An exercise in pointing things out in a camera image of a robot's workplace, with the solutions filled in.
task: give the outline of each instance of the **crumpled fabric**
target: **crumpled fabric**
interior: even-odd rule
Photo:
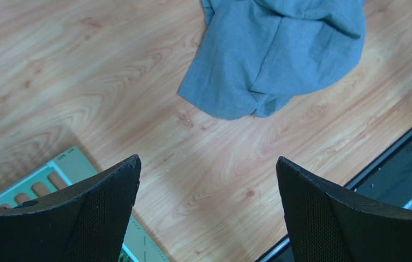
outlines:
[[[202,0],[207,31],[178,94],[211,116],[268,117],[358,63],[365,0]]]

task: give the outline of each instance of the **green plastic tray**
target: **green plastic tray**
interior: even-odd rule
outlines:
[[[61,153],[59,156],[43,165],[41,168],[15,183],[0,193],[0,206],[7,204],[15,207],[18,203],[15,197],[21,193],[27,194],[31,199],[38,196],[32,187],[36,183],[43,183],[50,191],[55,192],[58,188],[51,182],[49,175],[58,174],[67,184],[75,184],[98,172],[91,165],[85,155],[74,146]],[[150,238],[143,227],[131,216],[128,223],[125,239],[118,262],[168,262],[167,257]]]

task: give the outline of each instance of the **wood grain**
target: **wood grain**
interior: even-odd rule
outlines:
[[[176,94],[199,1],[0,0],[0,191],[73,145],[100,171],[137,153],[134,215],[172,261],[253,261],[286,234],[278,156],[345,184],[412,127],[412,0],[365,13],[339,83],[228,122]]]

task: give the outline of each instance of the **mint green plastic crate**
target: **mint green plastic crate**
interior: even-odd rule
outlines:
[[[33,185],[37,183],[42,183],[51,193],[57,191],[58,185],[54,185],[49,179],[51,174],[58,174],[65,184],[70,186],[97,173],[85,155],[78,147],[74,146],[0,193],[0,206],[4,204],[10,207],[17,206],[18,202],[15,198],[22,193],[25,193],[30,199],[37,198],[38,195],[33,190]],[[131,261],[169,261],[133,216],[130,217],[127,226],[118,262]]]

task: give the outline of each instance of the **wooden floor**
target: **wooden floor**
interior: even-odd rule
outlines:
[[[412,0],[365,13],[339,83],[228,122],[176,94],[199,0],[0,0],[0,191],[73,145],[100,171],[137,153],[134,215],[172,261],[253,261],[286,234],[279,156],[345,184],[412,126]]]

